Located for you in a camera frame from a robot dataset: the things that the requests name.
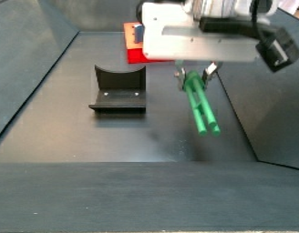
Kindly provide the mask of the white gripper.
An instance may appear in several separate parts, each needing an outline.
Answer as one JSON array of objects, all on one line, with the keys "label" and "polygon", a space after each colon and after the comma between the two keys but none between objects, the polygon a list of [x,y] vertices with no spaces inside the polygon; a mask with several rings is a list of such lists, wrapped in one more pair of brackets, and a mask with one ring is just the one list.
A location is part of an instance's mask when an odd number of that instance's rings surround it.
[{"label": "white gripper", "polygon": [[[200,31],[192,5],[192,1],[143,4],[143,54],[148,59],[176,60],[173,76],[180,91],[185,80],[183,60],[251,62],[258,57],[254,39]],[[211,62],[204,68],[204,86],[222,65],[220,62]]]}]

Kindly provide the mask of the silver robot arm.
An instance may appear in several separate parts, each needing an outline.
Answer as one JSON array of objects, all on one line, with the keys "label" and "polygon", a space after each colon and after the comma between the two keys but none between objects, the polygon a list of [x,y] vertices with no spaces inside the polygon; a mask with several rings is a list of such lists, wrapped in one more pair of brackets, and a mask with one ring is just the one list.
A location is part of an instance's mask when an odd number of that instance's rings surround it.
[{"label": "silver robot arm", "polygon": [[258,56],[255,40],[244,35],[206,33],[201,19],[250,23],[252,0],[141,0],[136,18],[143,25],[143,55],[172,60],[175,77],[185,80],[183,62],[251,62]]}]

